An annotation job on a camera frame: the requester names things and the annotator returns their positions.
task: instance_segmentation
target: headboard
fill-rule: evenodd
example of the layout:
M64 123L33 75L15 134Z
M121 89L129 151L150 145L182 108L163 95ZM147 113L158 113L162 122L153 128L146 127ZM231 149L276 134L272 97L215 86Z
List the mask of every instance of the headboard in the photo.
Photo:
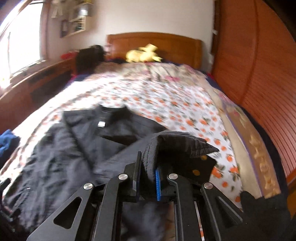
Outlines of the headboard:
M263 0L221 1L212 74L267 131L288 185L296 180L296 43Z
M107 43L110 58L125 59L129 50L153 44L158 47L158 56L167 61L187 64L195 69L199 69L202 62L202 41L180 35L153 32L110 34Z

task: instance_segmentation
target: bed sheet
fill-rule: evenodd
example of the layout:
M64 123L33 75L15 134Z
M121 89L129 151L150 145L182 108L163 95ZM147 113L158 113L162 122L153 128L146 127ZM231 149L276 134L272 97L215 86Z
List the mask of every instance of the bed sheet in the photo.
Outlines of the bed sheet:
M201 72L187 65L159 63L103 63L95 72L71 84L14 130L21 137L20 145L1 169L1 179L16 179L37 142L59 122L62 111L126 105L169 130L189 132L217 147L220 151L210 154L217 161L210 182L238 207L243 189L255 197L280 192L260 136L243 112L212 88ZM175 235L172 213L166 240Z

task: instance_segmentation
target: blue cloth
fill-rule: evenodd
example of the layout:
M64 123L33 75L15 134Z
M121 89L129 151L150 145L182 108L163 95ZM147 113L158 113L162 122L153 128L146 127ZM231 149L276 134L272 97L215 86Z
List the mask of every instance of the blue cloth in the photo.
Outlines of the blue cloth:
M11 130L6 130L0 135L0 168L10 158L20 142L20 138L15 136Z

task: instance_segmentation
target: bed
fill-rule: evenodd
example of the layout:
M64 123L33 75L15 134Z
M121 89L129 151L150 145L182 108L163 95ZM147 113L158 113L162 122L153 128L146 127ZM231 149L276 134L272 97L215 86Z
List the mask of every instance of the bed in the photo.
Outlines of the bed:
M281 192L271 158L259 133L243 111L213 88L209 76L196 70L201 64L201 41L165 33L109 35L108 59L148 43L156 45L166 63L102 63L82 82L74 82L34 111L14 133L20 145L0 171L0 178L17 178L34 146L61 118L64 110L127 106L169 130L204 138L220 152L210 181L240 206L240 192L266 198ZM169 212L165 240L174 239L173 211Z

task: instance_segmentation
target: dark jacket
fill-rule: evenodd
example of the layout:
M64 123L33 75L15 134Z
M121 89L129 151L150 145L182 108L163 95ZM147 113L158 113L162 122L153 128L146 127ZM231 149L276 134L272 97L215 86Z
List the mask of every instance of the dark jacket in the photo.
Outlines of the dark jacket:
M138 151L142 152L146 195L155 196L155 168L164 156L170 156L172 162L182 160L192 174L190 165L195 158L218 149L188 133L166 131L126 107L64 112L60 123L36 145L5 196L9 209L20 209L17 230L30 234L85 183L106 183L122 173L127 164L135 162ZM203 162L199 178L207 180L214 164ZM125 204L123 222L129 229L128 240L161 240L165 214L164 204Z

